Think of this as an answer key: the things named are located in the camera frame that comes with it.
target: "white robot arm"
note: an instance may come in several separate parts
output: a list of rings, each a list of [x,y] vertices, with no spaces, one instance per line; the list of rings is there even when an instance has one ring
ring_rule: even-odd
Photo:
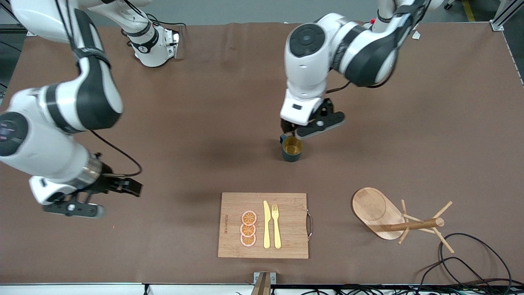
[[[15,14],[23,1],[12,1]],[[13,95],[9,108],[0,113],[0,162],[33,175],[29,184],[45,211],[101,217],[101,206],[77,200],[80,192],[89,196],[108,191],[139,196],[141,184],[112,174],[111,168],[76,143],[72,135],[111,128],[123,112],[122,100],[96,27],[87,14],[75,3],[38,3],[44,2],[48,13],[45,19],[60,24],[43,23],[45,36],[68,40],[79,76]]]
[[[379,0],[372,25],[330,13],[295,28],[284,62],[287,89],[280,111],[284,133],[305,139],[341,125],[345,116],[323,98],[332,69],[357,87],[379,87],[392,74],[398,49],[429,9],[443,0]]]
[[[176,54],[178,32],[154,25],[147,15],[138,9],[150,4],[152,0],[60,0],[60,2],[76,9],[91,10],[116,22],[131,41],[135,56],[147,67],[159,67]],[[18,20],[29,31],[48,40],[68,43],[54,0],[13,0],[11,6]]]

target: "fork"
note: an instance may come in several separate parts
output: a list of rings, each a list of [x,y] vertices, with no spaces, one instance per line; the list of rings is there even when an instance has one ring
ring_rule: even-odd
[[[280,240],[280,229],[278,229],[278,205],[271,205],[271,217],[275,221],[275,248],[280,249],[282,241]]]

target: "brown tabletop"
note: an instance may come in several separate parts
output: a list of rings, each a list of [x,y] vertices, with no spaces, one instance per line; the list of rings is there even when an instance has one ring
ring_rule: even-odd
[[[292,28],[192,26],[185,59],[160,68],[142,66],[119,28],[100,28],[125,105],[100,133],[143,164],[142,196],[96,195],[103,219],[47,214],[29,176],[0,165],[0,282],[239,283],[254,271],[276,271],[279,283],[419,282],[439,241],[419,231],[401,246],[377,238],[351,210],[366,186],[399,207],[405,199],[419,218],[452,200],[441,232],[483,239],[522,279],[524,90],[503,34],[487,23],[421,25],[391,81],[332,94],[346,123],[308,139],[302,159],[287,163],[279,110]],[[31,37],[7,96],[76,75],[67,45]],[[330,74],[330,87],[344,83]],[[115,171],[135,169],[92,135],[75,138]],[[222,192],[307,193],[310,258],[218,258]],[[506,275],[483,247],[449,242],[482,276]],[[426,282],[452,281],[437,269]]]

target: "dark green cup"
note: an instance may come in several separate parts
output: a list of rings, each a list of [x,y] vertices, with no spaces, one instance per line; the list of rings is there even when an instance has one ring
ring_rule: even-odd
[[[282,134],[280,136],[280,144],[282,146],[282,157],[287,162],[296,162],[300,159],[302,148],[304,144],[301,140],[294,136],[287,136]]]

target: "wooden cutting board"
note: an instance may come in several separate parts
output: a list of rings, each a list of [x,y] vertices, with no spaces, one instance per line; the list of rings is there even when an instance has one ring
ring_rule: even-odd
[[[282,247],[275,248],[274,221],[269,222],[271,247],[264,248],[264,200],[278,205]],[[247,210],[257,215],[256,242],[246,247],[240,242],[242,213]],[[220,213],[219,257],[235,258],[309,258],[306,229],[306,194],[285,193],[222,193]]]

